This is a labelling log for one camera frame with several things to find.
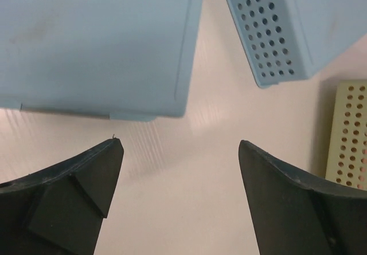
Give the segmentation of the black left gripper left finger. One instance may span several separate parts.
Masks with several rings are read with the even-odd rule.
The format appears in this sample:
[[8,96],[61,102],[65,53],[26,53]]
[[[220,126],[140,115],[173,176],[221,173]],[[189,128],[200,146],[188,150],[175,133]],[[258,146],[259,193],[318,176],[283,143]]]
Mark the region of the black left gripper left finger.
[[1,184],[2,254],[93,254],[118,182],[119,139]]

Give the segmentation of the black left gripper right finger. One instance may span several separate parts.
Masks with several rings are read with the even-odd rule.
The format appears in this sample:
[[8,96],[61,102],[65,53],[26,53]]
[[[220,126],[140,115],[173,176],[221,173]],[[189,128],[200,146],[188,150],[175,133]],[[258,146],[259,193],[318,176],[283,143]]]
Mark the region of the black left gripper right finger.
[[260,254],[366,254],[366,191],[286,163],[247,140],[239,165]]

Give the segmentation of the blue perforated plastic basket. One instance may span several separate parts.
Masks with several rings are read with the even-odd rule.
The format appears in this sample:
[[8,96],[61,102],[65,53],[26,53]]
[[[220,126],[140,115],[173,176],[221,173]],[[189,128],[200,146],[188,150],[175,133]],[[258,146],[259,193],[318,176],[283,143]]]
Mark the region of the blue perforated plastic basket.
[[226,0],[258,87],[306,80],[366,34],[366,0]]

